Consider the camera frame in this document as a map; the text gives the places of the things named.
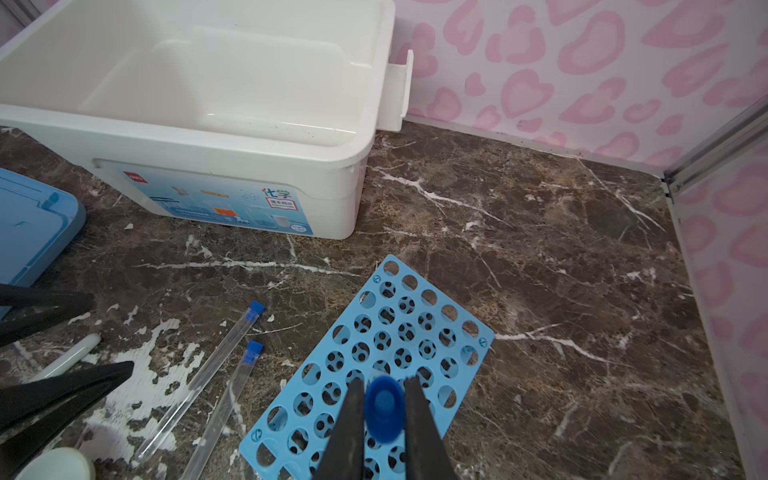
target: marble countertop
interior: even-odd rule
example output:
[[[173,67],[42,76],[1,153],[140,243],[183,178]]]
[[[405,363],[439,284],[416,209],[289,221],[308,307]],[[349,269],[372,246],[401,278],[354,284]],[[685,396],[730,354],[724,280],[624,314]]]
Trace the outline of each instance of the marble countertop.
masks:
[[[464,479],[743,478],[658,179],[417,124],[379,134],[356,232],[335,241],[159,217],[20,131],[0,167],[74,194],[87,222],[36,286],[90,315],[0,350],[2,383],[81,337],[134,375],[61,434],[98,478],[177,478],[242,349],[146,465],[170,394],[253,299],[263,343],[202,478],[254,478],[243,434],[389,253],[496,331],[445,437]]]

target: test tube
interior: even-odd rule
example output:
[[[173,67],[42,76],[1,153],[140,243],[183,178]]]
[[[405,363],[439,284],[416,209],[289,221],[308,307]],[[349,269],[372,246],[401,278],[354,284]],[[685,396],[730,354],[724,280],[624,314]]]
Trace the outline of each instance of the test tube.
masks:
[[[216,404],[214,413],[211,414],[208,425],[205,427],[205,432],[203,432],[203,436],[200,438],[200,443],[194,449],[194,453],[189,463],[187,463],[184,473],[181,474],[180,480],[197,480],[200,474],[203,473],[203,468],[208,463],[210,454],[214,452],[214,447],[219,441],[219,437],[221,437],[221,431],[224,430],[227,420],[232,415],[237,398],[243,391],[243,387],[253,370],[253,363],[259,358],[262,348],[263,346],[260,343],[254,341],[248,343],[243,359],[235,369],[232,378],[227,382],[227,388]]]
[[[232,327],[232,330],[221,340],[219,346],[208,357],[208,360],[197,370],[197,373],[189,382],[187,388],[180,394],[179,399],[170,406],[160,422],[155,426],[150,435],[144,440],[136,451],[134,460],[139,464],[146,462],[163,445],[168,434],[174,429],[176,424],[184,416],[184,413],[192,405],[198,395],[203,391],[214,374],[221,368],[224,361],[230,356],[232,350],[243,339],[246,332],[253,326],[256,319],[264,311],[264,305],[256,300],[251,302],[248,310],[240,317]]]

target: storage box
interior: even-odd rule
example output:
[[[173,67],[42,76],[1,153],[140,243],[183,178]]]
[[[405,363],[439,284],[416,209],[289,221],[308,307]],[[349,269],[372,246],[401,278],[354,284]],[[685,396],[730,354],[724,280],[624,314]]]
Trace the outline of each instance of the storage box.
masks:
[[[61,0],[0,48],[0,124],[149,211],[342,239],[408,65],[392,0]]]

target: blue label sticker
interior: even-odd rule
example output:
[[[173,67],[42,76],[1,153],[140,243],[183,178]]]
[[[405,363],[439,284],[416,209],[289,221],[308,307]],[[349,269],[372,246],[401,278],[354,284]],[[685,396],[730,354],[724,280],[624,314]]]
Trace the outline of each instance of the blue label sticker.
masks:
[[[105,161],[175,217],[312,235],[296,191],[262,182]]]

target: blue stopper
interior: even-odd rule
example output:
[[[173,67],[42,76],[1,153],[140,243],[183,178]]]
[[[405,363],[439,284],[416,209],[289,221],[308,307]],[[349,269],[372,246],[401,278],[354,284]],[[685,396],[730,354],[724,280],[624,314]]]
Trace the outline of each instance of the blue stopper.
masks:
[[[261,349],[263,348],[264,345],[251,340],[248,342],[248,346],[245,347],[245,356],[243,357],[243,361],[248,365],[253,365],[253,362],[256,362],[256,358],[259,356]]]
[[[394,442],[406,423],[406,396],[392,377],[374,379],[366,392],[368,433],[379,443]]]
[[[245,318],[249,322],[253,322],[256,317],[264,313],[264,310],[266,310],[266,307],[262,305],[261,303],[258,303],[256,300],[250,303],[250,306],[248,307],[248,311],[245,313]]]

